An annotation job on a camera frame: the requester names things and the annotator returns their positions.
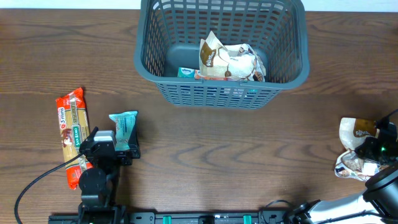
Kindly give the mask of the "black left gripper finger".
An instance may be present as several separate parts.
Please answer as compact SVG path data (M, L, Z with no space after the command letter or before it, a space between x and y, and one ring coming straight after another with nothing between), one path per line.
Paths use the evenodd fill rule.
M90 151L96 144L94 138L95 134L98 132L98 127L96 126L90 135L80 144L79 151Z
M139 143L137 140L137 130L136 130L136 115L130 117L129 120L129 129L130 129L130 137L129 137L129 147L130 150L134 152L139 152Z

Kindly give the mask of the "orange spaghetti pasta packet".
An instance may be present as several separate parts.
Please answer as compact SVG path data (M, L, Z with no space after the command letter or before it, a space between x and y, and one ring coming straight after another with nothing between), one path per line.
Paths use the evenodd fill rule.
M82 173L93 167L84 155L78 156L81 143L90 133L83 89L57 98L56 104L63 158L69 162L65 166L68 186L75 190Z

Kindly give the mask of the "teal snack bar wrapper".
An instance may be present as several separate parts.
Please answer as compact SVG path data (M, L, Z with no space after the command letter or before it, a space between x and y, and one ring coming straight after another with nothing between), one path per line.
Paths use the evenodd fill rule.
M109 118L116 124L116 146L117 151L129 149L129 140L136 124L137 111L126 111L118 114L110 114Z

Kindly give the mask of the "brown white mushroom pouch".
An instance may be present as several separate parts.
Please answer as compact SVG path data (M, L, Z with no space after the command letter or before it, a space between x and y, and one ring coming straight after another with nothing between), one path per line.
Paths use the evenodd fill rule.
M336 160L335 175L340 178L367 181L372 176L387 168L369 159L361 159L355 149L365 142L367 137L378 137L375 122L366 119L342 118L339 135L346 151Z

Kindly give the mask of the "multicolour Kleenex tissue multipack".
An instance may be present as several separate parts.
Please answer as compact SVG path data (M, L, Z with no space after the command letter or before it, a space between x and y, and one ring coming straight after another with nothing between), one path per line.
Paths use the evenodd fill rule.
M261 70L254 67L221 67L221 68L202 68L195 70L180 67L177 72L179 78L194 78L196 80L218 80L218 81L255 81L264 82L265 76Z

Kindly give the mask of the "brown white coconut pouch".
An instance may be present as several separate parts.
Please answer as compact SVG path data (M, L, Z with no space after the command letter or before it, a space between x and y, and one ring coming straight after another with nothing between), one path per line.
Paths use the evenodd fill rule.
M257 53L256 55L245 54L240 57L230 57L225 45L213 32L210 32L206 39L200 41L199 70L221 67L254 67L256 70L261 70L266 77L266 68Z

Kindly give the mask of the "pale beige resealable pouch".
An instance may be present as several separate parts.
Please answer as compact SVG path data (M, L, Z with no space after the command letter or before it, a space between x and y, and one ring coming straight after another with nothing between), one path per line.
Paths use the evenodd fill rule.
M249 44L225 45L230 57L240 57L245 54L256 55L256 51Z

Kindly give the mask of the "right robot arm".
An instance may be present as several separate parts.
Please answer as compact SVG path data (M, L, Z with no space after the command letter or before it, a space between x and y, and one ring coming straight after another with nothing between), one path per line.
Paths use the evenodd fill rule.
M388 119L342 118L345 152L335 174L362 180L365 190L332 201L305 203L287 215L289 223L397 223L397 126Z

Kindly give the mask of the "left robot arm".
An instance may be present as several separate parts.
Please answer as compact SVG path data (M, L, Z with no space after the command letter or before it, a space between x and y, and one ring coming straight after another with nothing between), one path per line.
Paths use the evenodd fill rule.
M119 132L127 132L127 148L116 149L116 135L113 131L95 128L80 144L79 151L93 166L79 178L81 205L78 209L78 223L129 223L125 206L116 204L120 169L130 166L141 157L136 134L136 123L123 120Z

